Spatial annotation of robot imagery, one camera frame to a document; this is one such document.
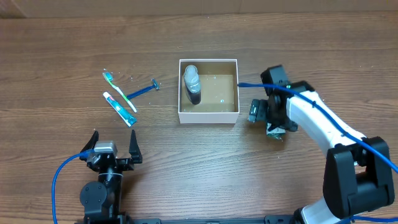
robotic arm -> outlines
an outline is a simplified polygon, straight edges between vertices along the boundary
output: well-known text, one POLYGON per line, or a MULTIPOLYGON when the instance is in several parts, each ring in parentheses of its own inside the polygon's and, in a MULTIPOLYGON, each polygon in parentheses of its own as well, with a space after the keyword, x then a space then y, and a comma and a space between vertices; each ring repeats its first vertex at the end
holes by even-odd
POLYGON ((297 91, 313 104, 284 91, 266 88, 269 99, 253 100, 249 114, 251 120, 270 123, 269 131, 274 128, 296 131, 300 125, 326 156, 323 197, 297 210, 290 223, 334 224, 394 202, 391 168, 342 135, 324 114, 314 108, 314 104, 323 108, 347 133, 362 139, 389 159, 389 148, 383 139, 366 138, 349 127, 323 103, 307 82, 289 82, 281 65, 268 68, 261 74, 261 80, 263 84, 297 91), (365 166, 366 171, 356 174, 355 164, 365 166))

cable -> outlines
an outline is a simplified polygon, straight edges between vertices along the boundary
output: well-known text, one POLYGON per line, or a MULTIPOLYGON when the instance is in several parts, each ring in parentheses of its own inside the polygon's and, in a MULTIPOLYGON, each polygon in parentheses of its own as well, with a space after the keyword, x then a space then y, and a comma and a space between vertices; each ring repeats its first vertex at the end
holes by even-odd
POLYGON ((398 222, 398 217, 395 218, 372 218, 372 217, 361 217, 354 215, 350 218, 351 221, 354 220, 362 220, 362 221, 369 221, 369 222, 378 222, 378 223, 391 223, 391 222, 398 222))
POLYGON ((87 150, 84 152, 81 152, 79 154, 76 154, 74 156, 69 157, 65 162, 63 162, 60 167, 58 167, 57 171, 55 172, 54 179, 52 180, 52 187, 51 187, 51 200, 52 200, 52 219, 54 221, 54 224, 58 224, 57 221, 57 214, 55 213, 55 183, 57 182, 57 177, 62 170, 62 168, 70 161, 74 160, 77 157, 88 157, 88 155, 92 152, 92 150, 87 150))
POLYGON ((328 112, 326 112, 321 106, 319 106, 318 104, 314 103, 314 101, 308 99, 306 96, 302 95, 301 93, 294 91, 294 90, 290 90, 288 88, 284 88, 278 85, 272 85, 272 84, 251 84, 251 83, 238 83, 239 87, 264 87, 264 88, 274 88, 277 90, 281 90, 293 95, 296 95, 298 97, 300 97, 301 99, 303 99, 304 101, 310 103, 311 105, 313 105, 313 107, 315 107, 316 109, 318 109, 329 121, 330 123, 337 129, 339 130, 344 136, 346 136, 347 138, 349 138, 350 140, 358 143, 360 146, 364 147, 365 149, 367 149, 368 151, 372 152, 375 156, 377 156, 378 158, 380 158, 384 163, 386 163, 389 167, 391 167, 392 170, 394 170, 397 174, 398 174, 398 167, 391 162, 387 157, 385 157, 383 154, 381 154, 379 151, 375 150, 373 147, 371 147, 370 145, 366 144, 365 142, 363 142, 360 139, 357 139, 356 137, 350 135, 350 133, 347 133, 331 116, 330 114, 328 114, 328 112))

toothbrush head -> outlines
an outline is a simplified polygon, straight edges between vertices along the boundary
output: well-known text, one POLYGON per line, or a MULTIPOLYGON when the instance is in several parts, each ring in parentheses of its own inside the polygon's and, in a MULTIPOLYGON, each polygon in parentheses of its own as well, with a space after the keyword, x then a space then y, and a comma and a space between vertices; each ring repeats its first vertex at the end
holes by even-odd
POLYGON ((110 82, 110 81, 113 80, 113 77, 112 77, 112 75, 109 72, 103 72, 102 75, 104 76, 106 81, 110 82))

wooden table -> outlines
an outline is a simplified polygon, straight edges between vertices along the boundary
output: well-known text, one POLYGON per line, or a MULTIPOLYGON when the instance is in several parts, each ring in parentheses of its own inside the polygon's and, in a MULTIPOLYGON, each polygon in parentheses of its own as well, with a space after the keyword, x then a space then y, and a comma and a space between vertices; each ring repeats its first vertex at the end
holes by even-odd
MULTIPOLYGON (((262 89, 241 89, 235 125, 181 125, 180 58, 237 58, 239 81, 284 64, 343 120, 382 136, 398 162, 398 13, 242 14, 0 20, 0 223, 52 223, 54 172, 94 130, 128 156, 130 129, 102 92, 161 83, 134 100, 144 163, 125 173, 122 210, 134 218, 291 214, 322 196, 325 158, 302 129, 283 141, 248 122, 262 89)), ((72 161, 57 182, 60 223, 83 217, 81 188, 96 180, 72 161)), ((398 187, 398 178, 394 174, 398 187)), ((398 203, 370 213, 392 217, 398 203)))

white box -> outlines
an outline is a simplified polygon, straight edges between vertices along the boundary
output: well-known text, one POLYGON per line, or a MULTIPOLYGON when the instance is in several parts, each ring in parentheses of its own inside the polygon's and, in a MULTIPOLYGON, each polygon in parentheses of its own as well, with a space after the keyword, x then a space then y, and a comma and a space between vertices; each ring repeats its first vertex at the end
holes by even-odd
POLYGON ((236 59, 180 59, 178 117, 180 123, 234 124, 239 116, 238 61, 236 59), (185 68, 198 68, 201 102, 193 105, 186 94, 185 68))

